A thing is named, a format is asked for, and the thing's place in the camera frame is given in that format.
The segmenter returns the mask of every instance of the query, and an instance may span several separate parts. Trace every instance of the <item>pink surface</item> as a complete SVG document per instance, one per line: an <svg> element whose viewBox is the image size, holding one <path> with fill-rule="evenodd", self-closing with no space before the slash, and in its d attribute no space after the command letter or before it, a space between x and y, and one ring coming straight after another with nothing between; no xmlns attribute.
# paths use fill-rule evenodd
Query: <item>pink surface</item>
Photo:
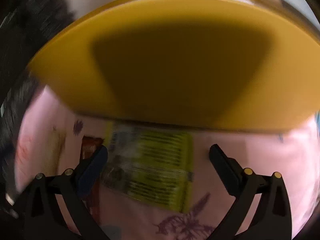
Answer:
<svg viewBox="0 0 320 240"><path fill-rule="evenodd" d="M76 120L84 123L78 135L73 133ZM55 127L66 132L65 148L61 153L58 173L74 168L79 162L84 135L105 135L106 121L77 116L67 109L46 87L27 110L18 138L15 176L17 188L23 188L41 172L46 158L46 141ZM226 192L208 159L208 151L217 143L227 156L235 158L242 167L257 174L282 173L292 211L292 235L295 236L310 217L319 187L320 152L314 117L299 128L279 136L265 134L190 131L194 144L194 182L189 214L178 214L133 200L119 192L100 186L101 225L118 227L121 239L205 239L227 213L234 198ZM240 231L253 217L259 196L256 196ZM60 198L61 210L71 228L76 231Z"/></svg>

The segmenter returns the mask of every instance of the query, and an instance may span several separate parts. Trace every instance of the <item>brass screw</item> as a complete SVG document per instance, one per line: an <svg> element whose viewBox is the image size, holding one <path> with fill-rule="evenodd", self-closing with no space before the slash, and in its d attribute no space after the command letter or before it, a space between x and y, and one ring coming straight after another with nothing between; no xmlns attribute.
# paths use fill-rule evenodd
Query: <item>brass screw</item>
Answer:
<svg viewBox="0 0 320 240"><path fill-rule="evenodd" d="M282 177L280 172L276 171L274 174L275 174L275 177L278 178L278 179L280 179Z"/></svg>
<svg viewBox="0 0 320 240"><path fill-rule="evenodd" d="M73 173L73 169L66 169L64 174L70 176Z"/></svg>
<svg viewBox="0 0 320 240"><path fill-rule="evenodd" d="M42 177L43 177L43 173L38 173L38 174L36 175L36 179L42 179Z"/></svg>
<svg viewBox="0 0 320 240"><path fill-rule="evenodd" d="M251 175L253 173L253 170L251 170L250 168L245 168L244 173L247 175Z"/></svg>

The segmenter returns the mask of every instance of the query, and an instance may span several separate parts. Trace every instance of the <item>yellow container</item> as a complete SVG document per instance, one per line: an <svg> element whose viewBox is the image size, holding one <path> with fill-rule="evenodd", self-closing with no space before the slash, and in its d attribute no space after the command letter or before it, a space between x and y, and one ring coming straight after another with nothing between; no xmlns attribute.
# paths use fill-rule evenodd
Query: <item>yellow container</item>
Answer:
<svg viewBox="0 0 320 240"><path fill-rule="evenodd" d="M320 109L320 46L257 0L118 0L29 67L74 111L201 128L284 131Z"/></svg>

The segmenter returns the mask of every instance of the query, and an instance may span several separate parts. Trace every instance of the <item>silver screw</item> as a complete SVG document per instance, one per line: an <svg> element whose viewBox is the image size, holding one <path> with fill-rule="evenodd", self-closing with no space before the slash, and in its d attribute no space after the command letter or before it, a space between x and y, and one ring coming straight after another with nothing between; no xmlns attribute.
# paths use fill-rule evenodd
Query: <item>silver screw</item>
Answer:
<svg viewBox="0 0 320 240"><path fill-rule="evenodd" d="M73 173L73 169L66 169L64 174L70 176Z"/></svg>
<svg viewBox="0 0 320 240"><path fill-rule="evenodd" d="M41 179L43 177L43 173L38 173L37 175L36 175L36 179Z"/></svg>

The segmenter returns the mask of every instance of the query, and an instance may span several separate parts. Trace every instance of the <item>purple leaf print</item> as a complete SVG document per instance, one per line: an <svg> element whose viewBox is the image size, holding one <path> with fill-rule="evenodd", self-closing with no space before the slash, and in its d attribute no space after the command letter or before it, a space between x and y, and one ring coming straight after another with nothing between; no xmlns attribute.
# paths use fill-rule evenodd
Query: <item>purple leaf print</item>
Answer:
<svg viewBox="0 0 320 240"><path fill-rule="evenodd" d="M188 214L173 215L162 220L156 234L173 235L172 240L196 240L198 237L206 239L213 231L214 227L200 225L196 216L203 210L210 198L208 192L191 209Z"/></svg>
<svg viewBox="0 0 320 240"><path fill-rule="evenodd" d="M73 134L77 136L83 128L83 122L80 120L75 121L75 124L73 125Z"/></svg>

